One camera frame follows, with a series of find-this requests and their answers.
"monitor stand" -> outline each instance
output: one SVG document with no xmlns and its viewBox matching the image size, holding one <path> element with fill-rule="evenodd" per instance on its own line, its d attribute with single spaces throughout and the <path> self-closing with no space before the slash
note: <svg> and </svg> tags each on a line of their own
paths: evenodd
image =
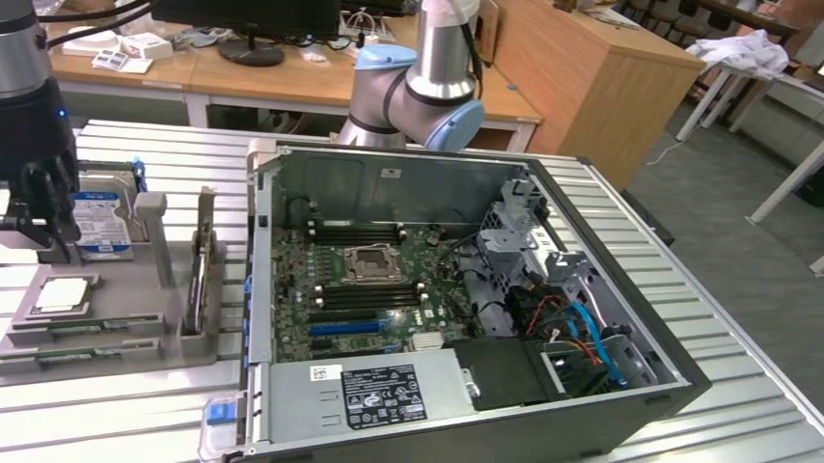
<svg viewBox="0 0 824 463">
<path fill-rule="evenodd" d="M 218 51 L 233 63 L 254 68 L 277 66 L 284 62 L 284 51 L 274 43 L 256 41 L 254 34 L 250 34 L 246 40 L 234 39 L 222 42 Z"/>
</svg>

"blue latch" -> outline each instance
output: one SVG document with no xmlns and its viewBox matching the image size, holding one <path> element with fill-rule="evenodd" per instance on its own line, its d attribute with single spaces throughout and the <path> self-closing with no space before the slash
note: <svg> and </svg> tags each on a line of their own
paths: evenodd
<svg viewBox="0 0 824 463">
<path fill-rule="evenodd" d="M 146 187 L 146 164 L 138 156 L 132 161 L 132 167 L 134 168 L 136 175 L 138 177 L 138 192 L 150 191 Z"/>
<path fill-rule="evenodd" d="M 237 403 L 213 403 L 206 409 L 206 424 L 228 424 L 237 421 Z"/>
</svg>

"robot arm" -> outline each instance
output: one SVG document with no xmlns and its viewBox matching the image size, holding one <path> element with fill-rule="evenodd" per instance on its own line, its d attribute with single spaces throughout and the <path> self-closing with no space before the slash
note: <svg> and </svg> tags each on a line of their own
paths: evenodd
<svg viewBox="0 0 824 463">
<path fill-rule="evenodd" d="M 0 244 L 75 241 L 75 137 L 31 0 L 0 3 Z"/>
<path fill-rule="evenodd" d="M 388 44 L 361 49 L 341 144 L 405 148 L 409 136 L 429 150 L 467 147 L 484 121 L 468 33 L 480 3 L 424 0 L 417 53 Z"/>
</svg>

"white paper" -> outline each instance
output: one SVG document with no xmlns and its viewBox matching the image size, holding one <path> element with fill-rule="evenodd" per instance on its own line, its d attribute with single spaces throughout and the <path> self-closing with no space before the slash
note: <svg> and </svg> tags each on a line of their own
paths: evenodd
<svg viewBox="0 0 824 463">
<path fill-rule="evenodd" d="M 153 66 L 156 60 L 145 60 L 144 58 L 129 58 L 125 66 L 119 72 L 129 72 L 130 74 L 146 74 Z"/>
</svg>

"ribbed metal surface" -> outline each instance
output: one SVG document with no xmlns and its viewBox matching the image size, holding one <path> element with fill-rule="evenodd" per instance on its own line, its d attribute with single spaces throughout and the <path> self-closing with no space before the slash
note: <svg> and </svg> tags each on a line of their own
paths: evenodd
<svg viewBox="0 0 824 463">
<path fill-rule="evenodd" d="M 0 461 L 198 460 L 200 408 L 237 388 L 245 277 L 245 154 L 261 134 L 93 121 L 78 139 L 86 159 L 148 163 L 150 186 L 170 193 L 166 231 L 189 239 L 197 191 L 218 189 L 218 233 L 230 242 L 216 365 L 0 389 Z M 296 137 L 297 140 L 312 140 Z M 703 293 L 612 189 L 574 159 L 547 158 L 551 173 L 674 333 L 714 381 L 671 420 L 655 422 L 610 455 L 618 461 L 824 461 L 822 417 Z M 552 218 L 568 246 L 572 233 Z M 31 256 L 3 253 L 0 332 L 34 276 Z"/>
</svg>

